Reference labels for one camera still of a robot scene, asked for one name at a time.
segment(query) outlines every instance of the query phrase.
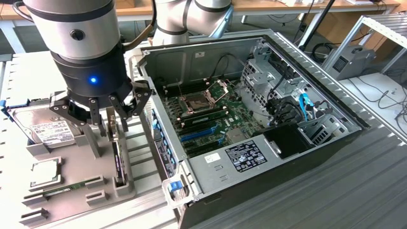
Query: robotic arm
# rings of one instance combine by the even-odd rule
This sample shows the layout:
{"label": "robotic arm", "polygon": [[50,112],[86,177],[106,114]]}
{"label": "robotic arm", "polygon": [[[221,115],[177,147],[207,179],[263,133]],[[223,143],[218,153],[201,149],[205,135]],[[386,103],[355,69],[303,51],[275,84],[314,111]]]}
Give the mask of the robotic arm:
{"label": "robotic arm", "polygon": [[[19,10],[22,5],[31,16]],[[53,95],[51,110],[78,126],[98,125],[102,135],[102,108],[115,109],[127,131],[126,120],[141,115],[149,101],[149,83],[131,82],[123,53],[141,44],[157,19],[154,45],[189,42],[189,29],[219,38],[234,9],[231,0],[153,0],[153,8],[151,24],[130,44],[122,44],[114,0],[24,0],[14,5],[35,22],[67,82],[69,90]],[[125,104],[130,93],[134,98]]]}
{"label": "robotic arm", "polygon": [[[31,16],[19,10],[20,5]],[[125,45],[114,0],[24,0],[14,8],[35,22],[69,86],[66,92],[53,95],[51,110],[78,126],[99,126],[106,136],[99,110],[114,107],[127,131],[126,120],[142,113],[151,90],[146,81],[131,82],[123,54],[153,31],[157,16],[141,36]],[[125,104],[131,93],[134,99]]]}

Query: green circuit board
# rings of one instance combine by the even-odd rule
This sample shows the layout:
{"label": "green circuit board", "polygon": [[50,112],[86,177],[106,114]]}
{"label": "green circuit board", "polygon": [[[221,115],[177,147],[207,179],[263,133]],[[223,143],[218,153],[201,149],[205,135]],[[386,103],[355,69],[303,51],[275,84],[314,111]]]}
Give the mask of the green circuit board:
{"label": "green circuit board", "polygon": [[[227,134],[229,131],[238,128],[241,130],[238,132],[242,132],[239,139],[247,139],[262,129],[246,105],[239,101],[231,85],[215,82],[209,91],[214,100],[219,99],[217,103],[210,102],[206,91],[171,97],[165,101],[179,140],[190,157],[231,145],[234,141],[230,138],[231,134]],[[197,131],[183,134],[189,129]],[[189,139],[189,136],[197,133],[210,134]]]}

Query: motherboard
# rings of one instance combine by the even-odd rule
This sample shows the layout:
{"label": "motherboard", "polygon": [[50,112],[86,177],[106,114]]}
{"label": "motherboard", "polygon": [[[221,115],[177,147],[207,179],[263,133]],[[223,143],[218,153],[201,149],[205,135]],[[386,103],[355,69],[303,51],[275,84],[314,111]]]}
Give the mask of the motherboard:
{"label": "motherboard", "polygon": [[251,138],[262,129],[234,87],[229,80],[217,80],[205,91],[181,92],[163,101],[190,157]]}

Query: hard drive label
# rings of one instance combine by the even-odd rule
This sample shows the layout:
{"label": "hard drive label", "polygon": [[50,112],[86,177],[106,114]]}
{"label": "hard drive label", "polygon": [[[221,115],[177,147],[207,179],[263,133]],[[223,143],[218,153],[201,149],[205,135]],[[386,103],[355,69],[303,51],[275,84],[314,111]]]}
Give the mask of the hard drive label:
{"label": "hard drive label", "polygon": [[254,141],[245,142],[226,150],[237,170],[242,173],[267,162]]}
{"label": "hard drive label", "polygon": [[74,140],[74,134],[67,121],[32,125],[31,130],[36,133],[45,145]]}

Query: blue pcie slot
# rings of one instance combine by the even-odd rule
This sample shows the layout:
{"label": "blue pcie slot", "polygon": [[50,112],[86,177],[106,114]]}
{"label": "blue pcie slot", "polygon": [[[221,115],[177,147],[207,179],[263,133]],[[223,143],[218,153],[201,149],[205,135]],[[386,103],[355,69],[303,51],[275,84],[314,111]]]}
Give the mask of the blue pcie slot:
{"label": "blue pcie slot", "polygon": [[190,141],[195,138],[199,138],[199,137],[203,137],[203,136],[207,136],[207,135],[211,135],[215,133],[215,130],[218,128],[218,124],[217,126],[211,127],[210,129],[202,131],[202,132],[198,132],[195,134],[191,134],[191,135],[187,135],[185,137],[181,138],[181,142],[186,142],[186,141]]}

